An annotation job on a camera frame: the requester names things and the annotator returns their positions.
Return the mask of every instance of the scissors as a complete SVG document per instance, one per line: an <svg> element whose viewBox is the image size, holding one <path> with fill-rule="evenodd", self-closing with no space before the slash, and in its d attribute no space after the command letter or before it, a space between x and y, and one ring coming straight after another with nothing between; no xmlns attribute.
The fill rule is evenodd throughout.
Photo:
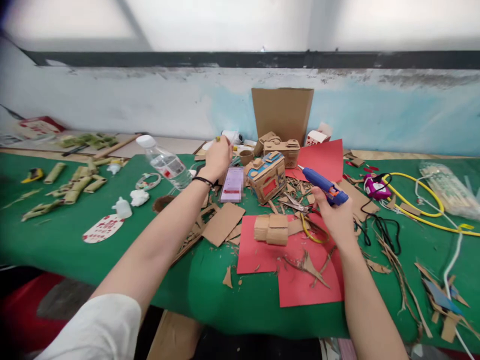
<svg viewBox="0 0 480 360"><path fill-rule="evenodd" d="M291 197L288 193L284 192L283 195L285 195L288 199L289 202L286 202L286 201L281 201L279 200L280 203L282 203L283 205L286 205L292 209L295 209L295 210L298 210L300 212L300 219L301 219L301 225L303 227L303 231L305 232L305 234L308 236L308 238L312 241L314 241L315 243L318 243L318 244L322 244L322 243L325 243L329 240L329 233L326 232L324 229L322 229L320 226L318 226L317 224L315 224L308 216L307 214L309 213L310 210L312 210L312 212L314 212L315 214L318 214L318 215L321 215L320 214L320 211L318 211L317 209L313 208L313 207L309 207L309 206L303 206L302 204L300 204L297 200L295 200L293 197ZM319 240L317 239L316 237L313 237L312 234L310 234L309 230L307 229L307 224L305 223L305 220L308 221L308 223L310 225L312 225L313 227L315 227L316 229L320 230L321 232L325 233L326 234L326 240L325 241L322 241L322 240Z"/></svg>

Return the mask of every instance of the blue glue gun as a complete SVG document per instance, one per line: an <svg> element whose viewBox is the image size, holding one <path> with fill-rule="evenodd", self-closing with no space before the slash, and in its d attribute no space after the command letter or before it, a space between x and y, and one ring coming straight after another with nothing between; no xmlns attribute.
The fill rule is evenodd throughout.
<svg viewBox="0 0 480 360"><path fill-rule="evenodd" d="M349 199L349 196L345 192L338 190L333 182L327 180L315 170L300 165L297 166L302 170L303 175L305 175L305 178L311 184L323 190L330 206L340 206Z"/></svg>

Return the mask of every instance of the hand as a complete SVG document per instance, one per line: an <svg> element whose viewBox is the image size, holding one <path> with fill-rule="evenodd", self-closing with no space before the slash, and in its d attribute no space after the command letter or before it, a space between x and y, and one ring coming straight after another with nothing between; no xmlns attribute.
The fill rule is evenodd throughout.
<svg viewBox="0 0 480 360"><path fill-rule="evenodd" d="M232 162L234 147L226 136L220 136L220 141L213 141L206 153L206 165L198 173L199 176L216 182L228 169Z"/></svg>
<svg viewBox="0 0 480 360"><path fill-rule="evenodd" d="M319 187L315 186L311 189L311 193L315 196L314 207L318 205L321 217L325 222L328 231L335 239L340 250L345 250L353 245L358 245L357 237L354 232L354 216L352 212L352 198L349 197L346 202L340 206L330 206L327 196Z"/></svg>

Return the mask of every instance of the green table cover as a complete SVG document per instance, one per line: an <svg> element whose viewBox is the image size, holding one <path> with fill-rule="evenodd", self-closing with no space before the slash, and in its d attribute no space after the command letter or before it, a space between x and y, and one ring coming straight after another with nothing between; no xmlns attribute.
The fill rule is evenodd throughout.
<svg viewBox="0 0 480 360"><path fill-rule="evenodd" d="M194 164L194 156L179 156L190 167ZM100 168L100 175L108 178L108 183L94 194L82 193L74 205L65 205L52 213L21 222L22 214L39 203L49 203L52 197L46 193L65 184L71 178L79 163L64 161L66 169L52 185L40 181L20 184L30 168L42 168L48 173L55 165L55 160L39 157L0 154L1 160L1 199L0 208L11 203L20 195L33 190L41 192L26 200L0 210L0 261L11 265L28 265L60 274L88 284L98 285L115 265L130 244L155 217L152 203L157 197L166 195L172 186L162 180L160 185L150 190L150 200L141 207L133 209L133 216L127 219L120 230L112 237L96 244L82 241L82 234L102 217L114 214L112 206L121 196L130 200L130 191L143 173L152 172L143 155L134 156L128 164L115 176ZM435 160L445 164L462 180L468 175L474 189L480 187L480 159L448 159ZM419 177L421 160L377 160L367 161L376 166L380 172L400 172ZM363 169L349 165L344 166L349 175L359 178ZM407 199L415 202L414 182L395 176L392 185ZM431 199L426 191L421 190L427 199ZM240 204L246 215L266 214L270 210L259 206L257 200L247 190L246 197ZM442 271L454 252L458 235L428 225L412 221L403 215L381 209L379 214L386 218L394 218L401 225L400 242L402 263L408 282L421 306L423 315L434 337L424 334L422 343L438 347L461 349L458 340L454 344L440 338L443 321L433 324L432 309L429 304L420 273L414 266L419 262L441 278ZM39 224L45 219L48 222ZM480 223L452 216L457 224L468 223L480 231ZM444 218L434 218L435 223L449 226ZM371 231L372 246L359 242L364 250L372 256L372 260L388 265L388 260L380 251ZM267 333L292 339L311 337L347 338L345 310L342 302L321 305L280 308L278 280L273 273L242 275L242 285L237 285L240 276L232 269L233 289L222 284L226 268L237 264L238 258L232 254L228 246L215 248L206 240L201 240L173 268L169 270L152 304L165 308L201 323L211 325L227 334ZM464 236L460 257L453 268L455 285L463 298L470 304L468 308L458 306L473 327L480 331L480 273L478 258L480 255L480 238ZM395 321L396 326L406 342L417 337L417 327L408 310L399 313L402 296L396 276L372 274L383 300ZM467 346L472 352L480 353L480 341L459 326Z"/></svg>

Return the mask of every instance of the pink device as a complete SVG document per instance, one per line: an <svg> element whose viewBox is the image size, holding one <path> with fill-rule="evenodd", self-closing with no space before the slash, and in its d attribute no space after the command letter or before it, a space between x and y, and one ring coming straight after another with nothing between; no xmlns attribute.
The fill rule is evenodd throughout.
<svg viewBox="0 0 480 360"><path fill-rule="evenodd" d="M389 188L387 185L384 183L383 180L380 182L374 181L374 178L377 175L375 174L367 174L363 177L363 180L365 181L364 187L365 187L365 192L366 195L369 198L374 198L375 200L380 200L380 199L386 199L392 196L392 193L390 192Z"/></svg>

